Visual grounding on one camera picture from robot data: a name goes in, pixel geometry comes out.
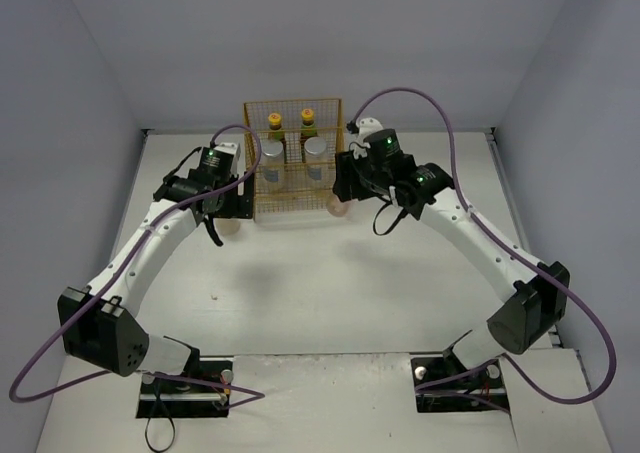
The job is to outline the yellow lid spice jar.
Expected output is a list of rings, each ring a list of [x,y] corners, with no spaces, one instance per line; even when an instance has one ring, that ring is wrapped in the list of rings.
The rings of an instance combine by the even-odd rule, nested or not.
[[[215,226],[218,233],[223,237],[230,237],[237,234],[241,228],[241,222],[238,219],[216,218]]]

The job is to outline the pink lid spice jar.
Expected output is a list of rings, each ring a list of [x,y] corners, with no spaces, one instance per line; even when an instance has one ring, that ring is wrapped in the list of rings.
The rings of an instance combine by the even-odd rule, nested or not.
[[[330,215],[342,218],[349,212],[351,204],[351,201],[343,202],[336,195],[330,195],[327,197],[326,210]]]

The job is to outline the white shaker blue label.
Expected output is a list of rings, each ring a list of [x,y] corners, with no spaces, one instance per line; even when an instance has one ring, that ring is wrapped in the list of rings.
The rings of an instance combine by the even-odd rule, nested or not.
[[[324,189],[329,183],[328,146],[325,139],[314,136],[304,144],[304,161],[306,173],[311,185],[316,189]]]

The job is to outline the yellow cap sauce bottle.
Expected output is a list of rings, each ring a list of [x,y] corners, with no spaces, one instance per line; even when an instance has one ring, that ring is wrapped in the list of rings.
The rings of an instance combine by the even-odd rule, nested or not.
[[[287,163],[287,142],[282,125],[282,116],[277,112],[272,112],[268,116],[268,122],[268,154],[272,157],[279,155],[282,161]]]
[[[302,161],[306,161],[305,143],[310,139],[317,137],[317,128],[315,125],[315,113],[311,108],[304,108],[301,111],[301,127],[300,127],[300,149]]]

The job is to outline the silver lid white shaker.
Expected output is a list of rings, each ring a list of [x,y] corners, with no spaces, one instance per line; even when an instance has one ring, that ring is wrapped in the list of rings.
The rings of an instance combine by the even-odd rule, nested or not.
[[[285,150],[278,140],[266,140],[262,143],[261,175],[265,189],[269,193],[277,193],[285,182]]]

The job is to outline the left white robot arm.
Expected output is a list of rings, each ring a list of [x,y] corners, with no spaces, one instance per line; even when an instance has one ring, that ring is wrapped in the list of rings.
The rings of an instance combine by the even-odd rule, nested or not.
[[[181,340],[152,335],[138,323],[141,304],[161,269],[200,225],[220,240],[216,216],[246,213],[238,193],[240,146],[198,147],[199,164],[186,177],[171,170],[143,221],[108,266],[81,290],[67,288],[57,307],[65,352],[108,372],[162,373],[175,391],[200,379],[200,353]]]

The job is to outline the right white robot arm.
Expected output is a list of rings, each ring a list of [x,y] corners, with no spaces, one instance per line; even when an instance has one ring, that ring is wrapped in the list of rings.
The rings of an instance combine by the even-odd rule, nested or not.
[[[494,289],[501,307],[480,326],[456,340],[444,353],[445,378],[464,385],[479,366],[504,353],[520,355],[565,314],[570,274],[559,262],[551,265],[517,248],[510,240],[488,235],[487,220],[463,207],[453,178],[434,163],[416,164],[402,151],[395,130],[373,118],[356,125],[357,139],[335,156],[333,192],[342,202],[378,198],[398,208],[397,218],[411,216],[448,240]]]

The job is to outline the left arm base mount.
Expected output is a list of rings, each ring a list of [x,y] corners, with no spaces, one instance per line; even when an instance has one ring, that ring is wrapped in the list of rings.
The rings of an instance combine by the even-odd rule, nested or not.
[[[231,357],[204,357],[197,378],[223,384],[233,381]],[[226,418],[232,393],[220,386],[210,387],[184,381],[169,381],[143,374],[136,408],[137,419],[212,419]]]

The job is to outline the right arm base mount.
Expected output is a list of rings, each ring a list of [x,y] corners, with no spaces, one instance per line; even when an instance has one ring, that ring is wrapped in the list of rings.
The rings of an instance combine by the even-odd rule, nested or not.
[[[482,370],[462,373],[442,356],[410,358],[416,410],[420,414],[510,413],[501,368],[496,360]]]

